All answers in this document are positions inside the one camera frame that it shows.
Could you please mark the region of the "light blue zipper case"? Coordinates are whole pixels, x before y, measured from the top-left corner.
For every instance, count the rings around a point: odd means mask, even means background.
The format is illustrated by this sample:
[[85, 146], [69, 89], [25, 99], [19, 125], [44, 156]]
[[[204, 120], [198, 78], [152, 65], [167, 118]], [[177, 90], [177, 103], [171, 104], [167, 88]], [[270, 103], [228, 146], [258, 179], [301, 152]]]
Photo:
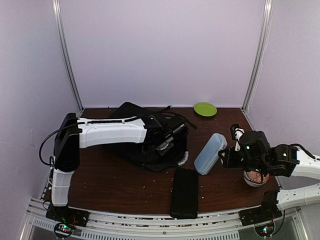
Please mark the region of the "light blue zipper case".
[[224, 135], [214, 133], [194, 161], [196, 171], [201, 175], [207, 175], [219, 160], [219, 151], [224, 150], [227, 145]]

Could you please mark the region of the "black student bag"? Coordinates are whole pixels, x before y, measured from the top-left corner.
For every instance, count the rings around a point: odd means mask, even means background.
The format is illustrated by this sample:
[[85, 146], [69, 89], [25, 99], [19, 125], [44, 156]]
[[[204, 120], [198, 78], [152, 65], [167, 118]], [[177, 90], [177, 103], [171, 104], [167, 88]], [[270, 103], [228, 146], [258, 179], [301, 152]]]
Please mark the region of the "black student bag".
[[156, 120], [151, 125], [144, 143], [112, 143], [106, 144], [105, 150], [135, 166], [152, 172], [161, 172], [168, 168], [184, 165], [189, 158], [189, 127], [197, 126], [180, 113], [171, 111], [171, 106], [163, 109], [150, 109], [131, 102], [123, 103], [111, 113], [109, 119], [144, 117], [145, 120]]

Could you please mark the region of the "black case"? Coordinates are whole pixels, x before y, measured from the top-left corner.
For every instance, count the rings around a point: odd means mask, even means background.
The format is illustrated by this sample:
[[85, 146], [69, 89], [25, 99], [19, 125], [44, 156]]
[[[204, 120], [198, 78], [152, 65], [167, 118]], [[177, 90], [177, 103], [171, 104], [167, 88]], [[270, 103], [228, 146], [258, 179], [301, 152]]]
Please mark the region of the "black case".
[[170, 216], [175, 219], [198, 217], [199, 177], [193, 169], [177, 168], [172, 185]]

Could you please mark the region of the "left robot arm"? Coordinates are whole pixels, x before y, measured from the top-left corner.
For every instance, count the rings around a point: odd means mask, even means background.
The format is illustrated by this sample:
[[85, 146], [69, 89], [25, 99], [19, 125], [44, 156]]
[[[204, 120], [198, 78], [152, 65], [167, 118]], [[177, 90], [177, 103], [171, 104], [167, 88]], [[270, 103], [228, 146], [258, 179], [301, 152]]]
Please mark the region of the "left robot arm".
[[72, 218], [68, 207], [72, 176], [80, 166], [80, 150], [107, 145], [143, 168], [159, 172], [184, 165], [188, 121], [181, 115], [151, 111], [122, 118], [88, 119], [69, 113], [54, 137], [53, 155], [46, 163], [52, 170], [52, 213], [61, 222]]

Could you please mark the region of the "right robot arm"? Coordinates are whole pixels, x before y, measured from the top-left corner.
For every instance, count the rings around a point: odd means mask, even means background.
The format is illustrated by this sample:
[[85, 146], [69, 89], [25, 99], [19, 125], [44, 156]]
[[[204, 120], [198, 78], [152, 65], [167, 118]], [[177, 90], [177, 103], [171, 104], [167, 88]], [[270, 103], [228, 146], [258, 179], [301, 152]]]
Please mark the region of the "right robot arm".
[[[307, 177], [319, 180], [320, 158], [312, 155], [301, 145], [280, 144], [270, 148], [268, 153], [250, 146], [228, 147], [218, 152], [223, 167], [241, 168], [245, 172], [260, 174], [261, 180], [270, 176]], [[247, 226], [282, 217], [284, 211], [293, 207], [319, 203], [320, 185], [313, 184], [295, 189], [268, 190], [263, 194], [260, 206], [241, 210], [242, 225]]]

